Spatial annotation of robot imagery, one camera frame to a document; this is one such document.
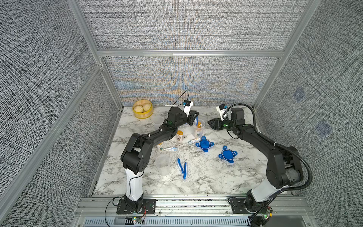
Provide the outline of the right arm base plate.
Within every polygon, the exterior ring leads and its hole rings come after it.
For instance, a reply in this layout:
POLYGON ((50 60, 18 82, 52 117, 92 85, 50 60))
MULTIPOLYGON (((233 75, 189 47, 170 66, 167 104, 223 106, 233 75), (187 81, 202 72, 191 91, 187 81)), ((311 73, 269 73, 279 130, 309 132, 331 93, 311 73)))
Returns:
POLYGON ((256 202, 252 198, 229 197, 228 204, 231 206, 233 214, 255 214, 265 212, 272 200, 256 202))

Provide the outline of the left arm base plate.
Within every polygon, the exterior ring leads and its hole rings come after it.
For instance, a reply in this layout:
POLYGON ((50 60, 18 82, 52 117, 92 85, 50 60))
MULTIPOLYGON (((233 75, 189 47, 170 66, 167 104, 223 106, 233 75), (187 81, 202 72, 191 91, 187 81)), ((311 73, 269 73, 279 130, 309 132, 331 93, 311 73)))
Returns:
POLYGON ((118 202, 116 214, 118 215, 137 215, 137 214, 155 214, 156 199, 143 199, 132 201, 128 198, 120 199, 118 202))

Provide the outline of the orange cap bottle one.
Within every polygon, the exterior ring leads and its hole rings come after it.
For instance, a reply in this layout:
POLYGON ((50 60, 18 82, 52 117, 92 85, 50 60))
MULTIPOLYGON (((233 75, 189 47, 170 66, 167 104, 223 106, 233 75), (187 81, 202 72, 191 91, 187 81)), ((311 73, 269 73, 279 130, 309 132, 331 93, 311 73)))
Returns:
POLYGON ((195 137, 201 138, 203 134, 202 122, 198 122, 198 126, 195 128, 195 137))

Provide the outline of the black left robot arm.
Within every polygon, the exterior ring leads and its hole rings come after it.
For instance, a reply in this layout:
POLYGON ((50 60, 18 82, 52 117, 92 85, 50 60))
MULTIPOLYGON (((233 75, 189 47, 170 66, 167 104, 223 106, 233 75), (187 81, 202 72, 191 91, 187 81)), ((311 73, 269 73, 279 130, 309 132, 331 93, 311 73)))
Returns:
POLYGON ((198 111, 190 110, 185 113, 178 107, 172 107, 168 117, 157 130, 131 135, 121 155, 121 162, 127 176, 127 188, 123 199, 132 211, 139 211, 143 205, 142 176, 149 164, 152 149, 162 142, 171 140, 180 126, 192 126, 198 116, 198 111))

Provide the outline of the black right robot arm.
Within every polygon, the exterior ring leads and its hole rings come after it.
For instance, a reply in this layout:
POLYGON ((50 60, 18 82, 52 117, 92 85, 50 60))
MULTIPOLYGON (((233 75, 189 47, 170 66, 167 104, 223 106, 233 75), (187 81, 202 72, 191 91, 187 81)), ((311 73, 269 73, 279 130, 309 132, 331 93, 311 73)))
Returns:
POLYGON ((233 139, 251 144, 268 160, 266 178, 246 193, 244 205, 249 213, 257 215, 266 210, 281 193, 302 190, 312 183, 313 172, 307 161, 299 155, 295 147, 286 147, 259 131, 251 106, 219 105, 216 110, 220 117, 208 121, 213 130, 225 130, 233 139), (244 107, 252 111, 252 124, 246 123, 244 107))

